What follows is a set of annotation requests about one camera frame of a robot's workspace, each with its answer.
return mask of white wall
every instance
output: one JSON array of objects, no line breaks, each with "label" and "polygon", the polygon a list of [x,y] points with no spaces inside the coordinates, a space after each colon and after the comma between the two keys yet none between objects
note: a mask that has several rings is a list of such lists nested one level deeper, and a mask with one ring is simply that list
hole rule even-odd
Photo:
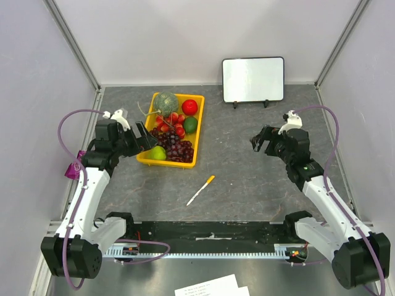
[{"label": "white wall", "polygon": [[221,82],[228,57],[283,56],[315,81],[358,0],[56,0],[103,84]]},{"label": "white wall", "polygon": [[[395,253],[395,2],[371,1],[323,83],[340,121],[341,156],[358,211]],[[391,260],[392,283],[395,260]]]},{"label": "white wall", "polygon": [[[49,221],[59,219],[70,160],[56,130],[92,107],[94,89],[39,0],[0,1],[0,295],[27,295]],[[81,147],[87,115],[66,123]]]}]

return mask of strawberry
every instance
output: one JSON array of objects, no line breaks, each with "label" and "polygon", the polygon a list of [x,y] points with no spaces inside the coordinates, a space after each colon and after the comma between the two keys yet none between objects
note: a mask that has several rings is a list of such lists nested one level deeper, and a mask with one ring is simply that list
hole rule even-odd
[{"label": "strawberry", "polygon": [[177,122],[183,124],[184,120],[185,120],[185,115],[179,114]]},{"label": "strawberry", "polygon": [[160,131],[163,131],[164,133],[168,132],[169,129],[170,129],[169,125],[166,125],[166,124],[163,124],[163,125],[160,127]]},{"label": "strawberry", "polygon": [[183,139],[183,138],[185,137],[185,129],[183,129],[183,128],[177,128],[177,129],[175,130],[175,132],[176,132],[177,136],[180,137],[180,139]]},{"label": "strawberry", "polygon": [[170,121],[171,121],[173,124],[177,123],[177,120],[178,120],[178,114],[177,114],[177,112],[173,112],[172,114],[170,114],[169,119],[170,119]]},{"label": "strawberry", "polygon": [[162,127],[162,125],[164,125],[165,123],[163,122],[163,116],[162,115],[158,115],[155,118],[155,126],[158,128],[158,130]]}]

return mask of white paper sheet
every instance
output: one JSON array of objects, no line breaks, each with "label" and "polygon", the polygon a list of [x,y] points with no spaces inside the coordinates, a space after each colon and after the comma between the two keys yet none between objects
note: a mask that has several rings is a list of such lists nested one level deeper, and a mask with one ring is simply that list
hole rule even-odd
[{"label": "white paper sheet", "polygon": [[249,296],[248,287],[239,288],[232,296]]},{"label": "white paper sheet", "polygon": [[239,287],[237,285],[236,276],[232,274],[230,276],[224,276],[219,279],[213,279],[212,281],[178,289],[174,291],[174,293],[175,296],[249,296],[249,294],[235,294],[238,290]]}]

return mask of gray table surface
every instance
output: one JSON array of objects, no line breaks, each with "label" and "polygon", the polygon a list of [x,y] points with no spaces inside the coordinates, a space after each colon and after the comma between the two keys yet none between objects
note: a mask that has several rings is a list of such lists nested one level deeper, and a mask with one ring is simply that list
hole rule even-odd
[{"label": "gray table surface", "polygon": [[[311,260],[322,258],[314,249],[310,252]],[[250,296],[369,295],[363,287],[344,289],[329,262],[290,267],[277,260],[160,259],[133,266],[104,262],[97,278],[85,280],[79,291],[72,290],[64,277],[53,277],[47,296],[174,296],[176,289],[230,274],[235,274],[239,287],[248,286]]]},{"label": "gray table surface", "polygon": [[[249,139],[264,124],[281,126],[289,110],[318,104],[314,86],[287,85],[285,98],[271,102],[239,104],[236,110],[222,99],[221,86],[150,86],[106,88],[101,110],[128,110],[128,121],[142,120],[140,103],[148,111],[155,92],[200,94],[206,99],[197,164],[191,170],[147,166],[135,157],[121,159],[104,191],[96,216],[111,211],[131,212],[141,221],[282,221],[288,213],[307,210],[322,219],[312,202],[289,181],[284,163],[253,152]],[[310,134],[312,157],[325,164],[332,144],[321,110],[301,114]],[[209,176],[214,181],[189,206],[187,201]],[[335,160],[330,178],[348,201]]]},{"label": "gray table surface", "polygon": [[[308,210],[322,219],[314,205],[301,194],[286,175],[283,162],[263,151],[252,151],[249,138],[264,124],[281,126],[282,115],[304,106],[318,104],[313,86],[285,87],[285,99],[263,104],[240,104],[233,110],[222,101],[219,86],[123,87],[107,88],[101,110],[124,107],[129,122],[144,117],[139,101],[148,110],[157,91],[201,94],[206,98],[197,164],[192,170],[146,166],[134,157],[121,159],[101,198],[97,216],[111,211],[131,212],[135,220],[156,221],[282,221],[287,213]],[[312,156],[322,165],[331,141],[320,110],[302,114],[310,134]],[[210,175],[214,181],[189,206],[191,196]],[[339,194],[348,201],[336,161],[330,177]],[[321,259],[314,249],[310,260]],[[343,289],[329,263],[291,268],[275,260],[185,260],[161,259],[153,263],[120,266],[104,262],[96,279],[86,280],[75,292],[62,277],[52,279],[48,296],[94,295],[174,295],[174,290],[236,274],[239,287],[248,286],[251,296],[322,295],[366,296],[358,287]]]}]

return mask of yellow tray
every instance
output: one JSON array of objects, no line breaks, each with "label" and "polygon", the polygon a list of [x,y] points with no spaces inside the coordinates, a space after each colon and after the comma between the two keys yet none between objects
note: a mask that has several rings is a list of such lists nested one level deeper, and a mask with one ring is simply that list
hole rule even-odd
[{"label": "yellow tray", "polygon": [[[156,92],[151,101],[151,106],[149,108],[149,112],[154,111],[154,99],[158,92]],[[184,114],[181,109],[182,103],[184,103],[188,99],[192,99],[197,103],[199,110],[197,114],[194,115],[194,118],[197,119],[197,130],[193,134],[186,134],[185,138],[182,141],[191,141],[192,148],[194,149],[193,153],[193,161],[191,163],[183,163],[183,162],[169,162],[167,160],[153,160],[149,158],[150,151],[145,151],[137,155],[137,161],[145,164],[145,165],[162,165],[164,167],[174,167],[174,168],[193,168],[196,164],[196,159],[198,157],[198,145],[199,145],[199,135],[200,128],[202,125],[203,118],[203,106],[204,106],[204,97],[203,96],[195,96],[193,94],[175,94],[178,99],[178,114]],[[146,120],[145,127],[148,131],[151,131],[155,127],[155,118],[156,114],[149,115]]]}]

